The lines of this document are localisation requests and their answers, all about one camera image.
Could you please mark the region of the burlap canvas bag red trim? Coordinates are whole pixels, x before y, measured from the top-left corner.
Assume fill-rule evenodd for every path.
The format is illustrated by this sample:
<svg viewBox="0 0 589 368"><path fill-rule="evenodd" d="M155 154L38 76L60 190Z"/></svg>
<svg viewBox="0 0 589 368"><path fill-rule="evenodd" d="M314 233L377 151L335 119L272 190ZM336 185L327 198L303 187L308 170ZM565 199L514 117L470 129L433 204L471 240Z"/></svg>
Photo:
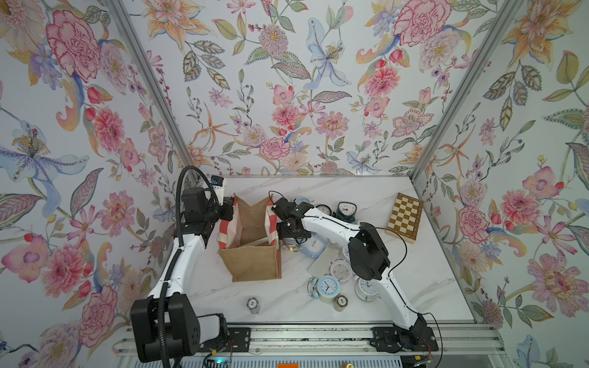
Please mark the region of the burlap canvas bag red trim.
<svg viewBox="0 0 589 368"><path fill-rule="evenodd" d="M236 196L233 219L220 223L218 254L234 283L282 277L278 216L272 207L271 197L249 205Z"/></svg>

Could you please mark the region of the dark teal alarm clock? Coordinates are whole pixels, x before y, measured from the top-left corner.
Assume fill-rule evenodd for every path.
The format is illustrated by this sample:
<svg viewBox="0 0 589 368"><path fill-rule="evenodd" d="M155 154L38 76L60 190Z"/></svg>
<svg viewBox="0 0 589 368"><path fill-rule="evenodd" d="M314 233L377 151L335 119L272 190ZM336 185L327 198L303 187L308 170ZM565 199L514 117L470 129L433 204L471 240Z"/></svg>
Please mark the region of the dark teal alarm clock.
<svg viewBox="0 0 589 368"><path fill-rule="evenodd" d="M357 205L352 202L339 202L336 210L336 218L347 222L356 222Z"/></svg>

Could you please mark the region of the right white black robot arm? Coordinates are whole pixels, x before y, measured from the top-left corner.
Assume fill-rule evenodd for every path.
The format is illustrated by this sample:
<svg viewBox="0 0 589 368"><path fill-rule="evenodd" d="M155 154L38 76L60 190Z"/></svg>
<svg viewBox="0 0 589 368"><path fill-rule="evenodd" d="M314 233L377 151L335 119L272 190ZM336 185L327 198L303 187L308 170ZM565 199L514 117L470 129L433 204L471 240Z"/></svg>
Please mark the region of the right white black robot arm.
<svg viewBox="0 0 589 368"><path fill-rule="evenodd" d="M394 326L415 342L422 339L427 323L398 285L389 252L377 227L367 222L352 225L324 214L309 203L296 204L285 198L279 199L271 209L280 219L277 230L281 239L309 239L316 233L347 246L352 271L377 287L377 295L391 313Z"/></svg>

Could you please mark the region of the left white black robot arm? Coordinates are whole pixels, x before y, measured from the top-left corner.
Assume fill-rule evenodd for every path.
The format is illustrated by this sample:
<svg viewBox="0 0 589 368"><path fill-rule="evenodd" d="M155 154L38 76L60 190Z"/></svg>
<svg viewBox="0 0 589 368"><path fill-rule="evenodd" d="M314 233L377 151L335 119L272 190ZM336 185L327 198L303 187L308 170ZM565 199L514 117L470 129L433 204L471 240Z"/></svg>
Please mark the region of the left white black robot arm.
<svg viewBox="0 0 589 368"><path fill-rule="evenodd" d="M197 315L187 291L197 262L216 224L233 218L233 198L218 181L190 188L179 196L184 209L176 223L173 251L160 280L144 299L133 302L130 317L142 363L179 366L184 357L214 354L229 343L223 314Z"/></svg>

